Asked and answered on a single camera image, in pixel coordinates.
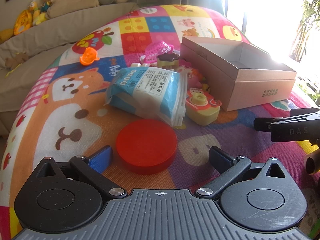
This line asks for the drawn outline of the right gloved hand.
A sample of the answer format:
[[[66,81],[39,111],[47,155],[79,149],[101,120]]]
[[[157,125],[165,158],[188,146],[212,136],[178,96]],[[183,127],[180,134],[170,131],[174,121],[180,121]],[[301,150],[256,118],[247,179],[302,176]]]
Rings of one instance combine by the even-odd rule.
[[[320,169],[320,151],[319,149],[307,154],[304,159],[304,166],[307,174],[314,175]]]

